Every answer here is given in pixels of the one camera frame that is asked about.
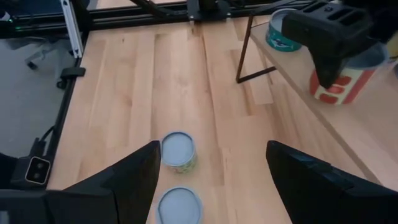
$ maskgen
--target can lid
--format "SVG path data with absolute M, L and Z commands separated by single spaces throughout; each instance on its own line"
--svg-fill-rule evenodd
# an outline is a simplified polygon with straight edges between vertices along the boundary
M 198 224 L 201 216 L 201 200 L 186 187 L 174 187 L 166 191 L 156 210 L 158 224 Z
M 293 11 L 295 9 L 279 9 L 276 10 L 274 13 L 272 13 L 271 15 L 271 26 L 279 31 L 282 32 L 282 22 L 284 20 L 284 17 L 290 12 Z
M 195 154 L 195 145 L 189 134 L 182 131 L 169 133 L 162 140 L 162 160 L 170 166 L 184 165 Z

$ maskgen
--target metal frame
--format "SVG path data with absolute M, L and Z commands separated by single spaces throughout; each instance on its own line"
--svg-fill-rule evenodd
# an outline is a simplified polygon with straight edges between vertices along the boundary
M 4 23 L 0 24 L 0 29 L 2 29 L 0 39 L 63 35 L 69 33 L 71 37 L 74 36 L 72 38 L 72 47 L 76 57 L 74 67 L 79 67 L 88 34 L 93 30 L 148 26 L 174 22 L 219 21 L 229 17 L 249 16 L 248 29 L 246 31 L 238 74 L 236 76 L 236 80 L 239 83 L 270 72 L 272 69 L 275 70 L 273 67 L 267 68 L 250 76 L 240 78 L 253 17 L 256 15 L 271 14 L 283 8 L 301 9 L 312 2 L 312 0 L 281 0 L 277 2 L 275 2 L 275 0 L 252 0 L 252 3 L 248 2 L 245 6 L 240 6 L 232 2 L 235 0 L 187 0 L 187 2 L 165 4 L 154 4 L 150 0 L 131 1 L 138 6 L 88 11 L 78 0 L 60 0 L 61 3 L 67 3 L 67 7 L 64 7 L 63 10 L 69 10 L 70 13 L 66 12 L 65 15 L 63 13 L 35 15 L 34 19 L 31 19 L 30 16 L 15 17 L 13 22 L 6 26 Z M 78 36 L 80 33 L 79 30 L 83 33 L 81 40 Z M 76 78 L 66 80 L 65 94 L 52 130 L 52 136 L 46 154 L 46 158 L 49 159 L 51 164 L 53 164 L 57 153 L 75 83 Z
M 136 4 L 140 1 L 147 2 L 145 0 L 134 0 Z M 82 8 L 83 6 L 81 6 L 77 0 L 71 0 L 76 14 L 78 26 L 83 32 L 124 27 L 149 26 L 174 22 L 223 20 L 228 17 L 246 17 L 250 16 L 252 11 L 260 6 L 258 3 L 248 3 L 245 7 L 231 6 L 229 7 L 229 13 L 223 16 L 215 12 L 213 13 L 213 11 L 205 11 L 201 13 L 201 17 L 196 18 L 189 16 L 188 13 L 188 6 L 191 4 L 190 2 L 197 3 L 196 1 L 197 0 L 188 0 L 188 3 L 176 2 L 166 4 L 146 4 L 146 8 L 132 6 L 87 11 L 86 9 Z M 263 5 L 274 2 L 274 0 L 261 1 Z M 311 0 L 295 1 L 289 4 L 277 6 L 266 12 L 260 12 L 259 15 L 271 14 L 274 11 L 282 8 L 301 9 L 310 2 Z M 42 14 L 35 16 L 33 20 L 30 19 L 30 16 L 16 17 L 12 23 L 12 26 L 7 26 L 4 28 L 2 27 L 2 29 L 6 31 L 0 33 L 0 39 L 27 36 L 60 35 L 67 33 L 67 25 L 62 13 Z

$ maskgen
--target small can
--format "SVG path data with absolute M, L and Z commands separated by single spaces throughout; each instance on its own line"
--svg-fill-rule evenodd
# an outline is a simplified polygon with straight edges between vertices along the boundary
M 168 133 L 162 140 L 162 162 L 176 173 L 190 172 L 197 163 L 192 137 L 182 131 Z
M 201 224 L 203 205 L 199 196 L 188 187 L 173 187 L 159 200 L 157 224 Z
M 268 31 L 266 34 L 267 43 L 281 52 L 293 52 L 301 48 L 301 44 L 290 40 L 282 35 L 283 18 L 294 9 L 279 9 L 271 15 Z
M 319 85 L 317 71 L 310 78 L 310 93 L 325 103 L 340 105 L 352 103 L 378 67 L 389 60 L 386 46 L 377 43 L 349 59 L 339 78 L 329 89 Z

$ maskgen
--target red and white container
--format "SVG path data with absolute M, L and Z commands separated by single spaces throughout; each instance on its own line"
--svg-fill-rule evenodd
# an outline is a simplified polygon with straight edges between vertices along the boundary
M 351 58 L 341 71 L 339 78 L 329 89 L 319 85 L 317 71 L 310 79 L 310 93 L 325 103 L 339 105 L 353 102 L 374 72 L 389 60 L 386 46 L 376 44 Z

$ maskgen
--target wooden tabletop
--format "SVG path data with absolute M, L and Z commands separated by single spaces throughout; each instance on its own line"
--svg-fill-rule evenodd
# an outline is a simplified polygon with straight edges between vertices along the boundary
M 199 195 L 205 224 L 290 223 L 266 161 L 270 139 L 364 177 L 278 72 L 235 82 L 246 23 L 91 32 L 49 188 L 73 185 L 175 130 L 193 136 L 198 164 L 183 175 L 162 165 L 148 223 L 160 196 L 177 185 Z M 272 64 L 250 41 L 244 66 L 243 75 Z
M 309 94 L 314 70 L 306 47 L 283 53 L 265 41 L 268 24 L 252 28 L 251 37 L 317 118 L 366 176 L 398 190 L 398 78 L 392 65 L 379 69 L 350 105 L 329 105 Z

